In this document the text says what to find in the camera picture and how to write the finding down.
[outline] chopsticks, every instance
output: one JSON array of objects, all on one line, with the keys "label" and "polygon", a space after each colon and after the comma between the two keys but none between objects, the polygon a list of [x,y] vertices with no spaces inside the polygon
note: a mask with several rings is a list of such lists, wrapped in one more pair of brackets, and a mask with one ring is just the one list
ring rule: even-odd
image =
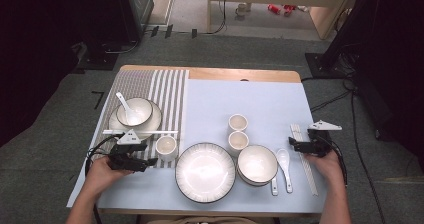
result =
[{"label": "chopsticks", "polygon": [[[127,130],[103,130],[103,134],[105,135],[115,135],[115,134],[123,134],[127,132]],[[178,131],[134,131],[136,134],[175,134]]]}]

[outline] small white cup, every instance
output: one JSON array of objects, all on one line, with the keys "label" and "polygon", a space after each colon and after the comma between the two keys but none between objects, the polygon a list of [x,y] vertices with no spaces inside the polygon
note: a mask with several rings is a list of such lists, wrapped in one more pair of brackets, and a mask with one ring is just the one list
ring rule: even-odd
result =
[{"label": "small white cup", "polygon": [[246,3],[240,3],[238,4],[238,7],[236,9],[236,14],[237,16],[245,16],[246,15],[246,7],[247,4]]},{"label": "small white cup", "polygon": [[228,152],[230,155],[233,157],[238,157],[241,150],[249,145],[249,137],[244,132],[235,131],[228,136],[228,144]]},{"label": "small white cup", "polygon": [[241,114],[234,114],[228,120],[229,133],[234,131],[245,131],[247,124],[246,117]]},{"label": "small white cup", "polygon": [[164,162],[173,161],[178,156],[178,145],[172,136],[162,136],[156,141],[156,152]]}]

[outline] white plate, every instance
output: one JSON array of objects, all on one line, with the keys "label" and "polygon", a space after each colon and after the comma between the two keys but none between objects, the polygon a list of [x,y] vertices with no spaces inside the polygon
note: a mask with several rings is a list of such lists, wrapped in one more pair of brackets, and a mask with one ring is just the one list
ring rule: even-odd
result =
[{"label": "white plate", "polygon": [[[153,107],[153,112],[151,118],[146,121],[145,123],[142,123],[138,126],[132,126],[128,127],[125,125],[122,125],[122,123],[118,120],[116,116],[116,112],[119,108],[115,108],[112,111],[112,114],[109,117],[109,130],[125,130],[128,131],[130,129],[134,129],[135,132],[137,131],[157,131],[158,127],[160,126],[160,123],[162,122],[162,113],[159,109],[159,107],[152,101],[150,101]],[[143,134],[143,135],[137,135],[140,140],[145,140],[149,138],[152,134]]]},{"label": "white plate", "polygon": [[199,143],[185,150],[175,168],[181,192],[201,203],[224,197],[233,187],[235,177],[235,165],[230,154],[212,143]]}]

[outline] striped placemat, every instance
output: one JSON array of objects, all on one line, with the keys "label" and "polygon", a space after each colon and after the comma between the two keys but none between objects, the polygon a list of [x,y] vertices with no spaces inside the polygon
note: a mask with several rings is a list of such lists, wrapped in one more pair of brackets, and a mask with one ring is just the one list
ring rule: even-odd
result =
[{"label": "striped placemat", "polygon": [[[104,109],[100,129],[96,137],[95,145],[109,135],[102,134],[103,130],[109,129],[109,117],[119,105],[117,92],[121,92],[125,99],[141,97],[153,101],[162,112],[162,122],[158,128],[161,131],[178,130],[177,134],[171,134],[180,146],[182,128],[184,127],[183,109],[188,79],[188,70],[121,70],[115,77],[110,90],[109,98]],[[160,134],[149,137],[146,141],[147,149],[143,152],[134,153],[137,158],[148,159],[157,157],[155,152],[156,140]],[[102,145],[100,151],[108,153],[116,140],[111,140]],[[173,168],[175,161],[164,163],[158,160],[159,168]]]}]

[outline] ceramic spoon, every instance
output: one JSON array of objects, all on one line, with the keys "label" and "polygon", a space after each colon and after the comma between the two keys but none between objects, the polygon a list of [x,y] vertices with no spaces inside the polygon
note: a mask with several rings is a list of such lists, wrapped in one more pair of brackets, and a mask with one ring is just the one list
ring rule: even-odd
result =
[{"label": "ceramic spoon", "polygon": [[278,150],[277,160],[278,160],[278,164],[280,165],[281,169],[283,169],[284,177],[286,178],[287,192],[292,193],[293,188],[292,188],[292,185],[291,185],[290,174],[289,174],[289,164],[290,164],[289,152],[286,149]]},{"label": "ceramic spoon", "polygon": [[120,92],[116,93],[116,96],[121,101],[122,106],[125,109],[125,117],[127,118],[128,125],[135,126],[141,123],[140,115],[128,106],[128,103],[125,101],[124,96]]}]

